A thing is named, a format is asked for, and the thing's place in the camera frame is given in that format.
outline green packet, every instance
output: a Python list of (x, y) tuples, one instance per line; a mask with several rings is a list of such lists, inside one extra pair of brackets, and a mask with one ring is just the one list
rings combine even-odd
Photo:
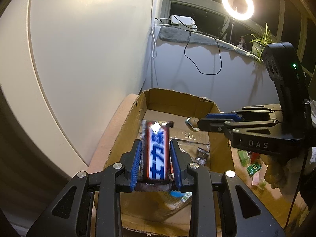
[(252, 177), (255, 174), (255, 172), (258, 172), (260, 169), (261, 165), (258, 162), (247, 167), (247, 171), (250, 177)]

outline blue gripper pad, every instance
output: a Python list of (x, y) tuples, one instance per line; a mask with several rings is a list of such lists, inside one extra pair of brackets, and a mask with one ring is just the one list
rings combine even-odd
[(134, 191), (134, 188), (136, 186), (137, 179), (138, 179), (138, 171), (139, 171), (139, 165), (140, 165), (140, 160), (141, 160), (141, 150), (142, 150), (142, 142), (139, 141), (136, 152), (135, 152), (132, 169), (131, 169), (131, 184), (130, 184), (131, 191)]
[(233, 119), (235, 122), (241, 122), (242, 117), (238, 116), (236, 113), (210, 113), (207, 114), (206, 117), (207, 119)]
[(176, 187), (180, 189), (182, 187), (181, 170), (180, 170), (179, 161), (178, 161), (176, 151), (175, 151), (172, 141), (170, 142), (170, 156), (171, 156), (171, 163), (172, 163), (172, 168), (173, 168), (174, 183), (176, 184)]

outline white cable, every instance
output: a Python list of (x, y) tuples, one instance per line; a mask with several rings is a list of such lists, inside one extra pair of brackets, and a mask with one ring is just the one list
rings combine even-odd
[[(159, 20), (170, 20), (170, 18), (169, 18), (169, 19), (167, 19), (167, 18), (160, 18), (160, 19), (157, 19), (157, 21), (159, 21)], [(156, 19), (155, 19), (154, 26), (151, 28), (151, 35), (153, 36), (153, 41), (154, 41), (153, 47), (152, 47), (152, 49), (151, 49), (151, 57), (152, 57), (153, 59), (157, 58), (157, 52), (156, 52), (156, 56), (154, 56), (154, 52), (155, 52), (156, 49), (157, 49), (157, 43), (156, 43), (156, 38), (155, 38), (155, 32), (156, 32), (157, 21), (156, 21)]]

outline blue label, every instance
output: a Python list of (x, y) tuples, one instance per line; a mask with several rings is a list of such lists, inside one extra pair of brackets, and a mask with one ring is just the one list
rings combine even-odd
[(149, 163), (148, 178), (165, 180), (166, 178), (166, 141), (165, 130), (155, 123), (149, 128)]

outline curved white panel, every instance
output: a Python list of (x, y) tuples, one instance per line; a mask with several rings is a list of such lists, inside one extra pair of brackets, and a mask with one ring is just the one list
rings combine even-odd
[(28, 40), (29, 0), (12, 0), (0, 17), (0, 83), (14, 116), (34, 144), (66, 175), (87, 166), (56, 124), (37, 81)]
[(120, 102), (138, 94), (151, 0), (32, 0), (35, 67), (63, 132), (89, 164)]

